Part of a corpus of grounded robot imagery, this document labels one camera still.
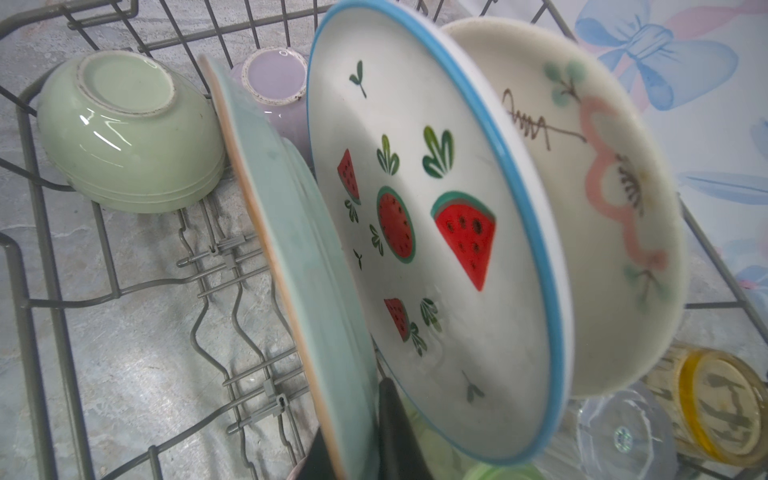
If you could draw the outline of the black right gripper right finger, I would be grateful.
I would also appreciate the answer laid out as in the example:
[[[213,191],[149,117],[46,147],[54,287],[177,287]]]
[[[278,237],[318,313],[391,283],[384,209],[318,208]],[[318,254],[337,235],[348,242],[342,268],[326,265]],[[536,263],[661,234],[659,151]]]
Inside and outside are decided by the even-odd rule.
[[[432,479],[394,381],[379,383],[379,479]]]

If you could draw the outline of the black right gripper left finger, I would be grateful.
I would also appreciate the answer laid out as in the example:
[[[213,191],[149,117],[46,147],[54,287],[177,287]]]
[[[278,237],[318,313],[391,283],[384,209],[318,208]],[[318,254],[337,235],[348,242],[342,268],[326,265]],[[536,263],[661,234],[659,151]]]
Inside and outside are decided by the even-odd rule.
[[[336,480],[330,445],[319,428],[309,453],[296,466],[296,480]]]

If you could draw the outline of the mint green plate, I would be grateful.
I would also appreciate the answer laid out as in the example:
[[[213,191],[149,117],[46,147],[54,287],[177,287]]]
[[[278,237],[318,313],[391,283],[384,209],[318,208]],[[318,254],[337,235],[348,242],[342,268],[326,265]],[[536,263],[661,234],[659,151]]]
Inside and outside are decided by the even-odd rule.
[[[298,149],[221,64],[198,63],[304,365],[338,479],[379,472],[378,377],[355,281]]]

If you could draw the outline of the watermelon plate blue rim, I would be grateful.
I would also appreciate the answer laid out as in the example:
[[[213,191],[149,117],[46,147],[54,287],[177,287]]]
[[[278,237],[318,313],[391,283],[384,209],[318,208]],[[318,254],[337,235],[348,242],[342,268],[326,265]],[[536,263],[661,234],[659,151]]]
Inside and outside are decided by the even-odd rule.
[[[543,183],[489,81],[414,9],[342,1],[316,30],[307,109],[385,365],[465,455],[530,461],[570,393],[573,307]]]

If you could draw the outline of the cream flamingo plate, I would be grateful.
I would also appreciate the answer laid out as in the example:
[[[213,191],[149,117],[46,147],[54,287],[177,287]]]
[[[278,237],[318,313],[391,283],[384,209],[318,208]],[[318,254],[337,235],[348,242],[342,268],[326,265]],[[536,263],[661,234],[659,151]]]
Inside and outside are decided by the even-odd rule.
[[[688,286],[664,155],[619,81],[574,41],[497,17],[444,31],[491,84],[552,206],[574,308],[572,396],[629,386],[671,345]]]

